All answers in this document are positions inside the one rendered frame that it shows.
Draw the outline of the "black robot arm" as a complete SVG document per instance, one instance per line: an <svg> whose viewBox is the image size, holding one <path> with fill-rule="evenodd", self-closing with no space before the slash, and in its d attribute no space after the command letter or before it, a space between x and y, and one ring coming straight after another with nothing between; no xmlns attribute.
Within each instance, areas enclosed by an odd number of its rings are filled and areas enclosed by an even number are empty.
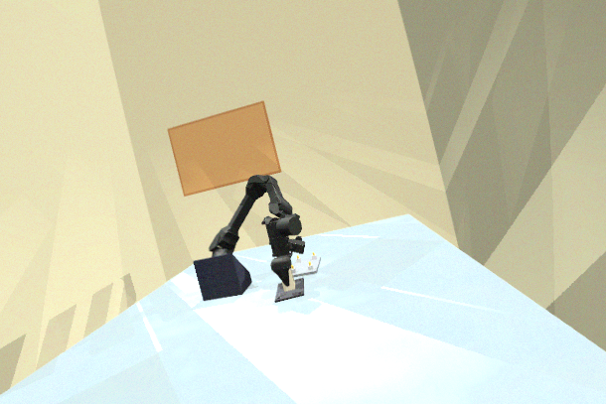
<svg viewBox="0 0 606 404"><path fill-rule="evenodd" d="M268 238L287 236L285 254L290 254L290 252L304 254L305 241L302 240L302 237L289 239L289 236L298 235L302 230L300 215L292 212L291 204L283 197L277 183L277 180L269 175L255 175L248 179L243 200L228 225L222 228L213 239L209 248L209 251L213 252L212 257L233 254L239 240L238 230L255 201L264 193L268 193L270 198L269 212L277 216L266 216L261 223L266 226Z"/></svg>

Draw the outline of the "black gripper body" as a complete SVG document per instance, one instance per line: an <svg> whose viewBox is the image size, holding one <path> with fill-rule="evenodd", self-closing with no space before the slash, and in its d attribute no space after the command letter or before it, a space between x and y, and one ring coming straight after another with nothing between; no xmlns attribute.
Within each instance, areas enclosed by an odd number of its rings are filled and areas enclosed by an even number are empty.
<svg viewBox="0 0 606 404"><path fill-rule="evenodd" d="M288 256L289 254L285 254L286 238L287 236L269 238L269 246L271 246L273 258L270 263L271 271L291 267L291 258Z"/></svg>

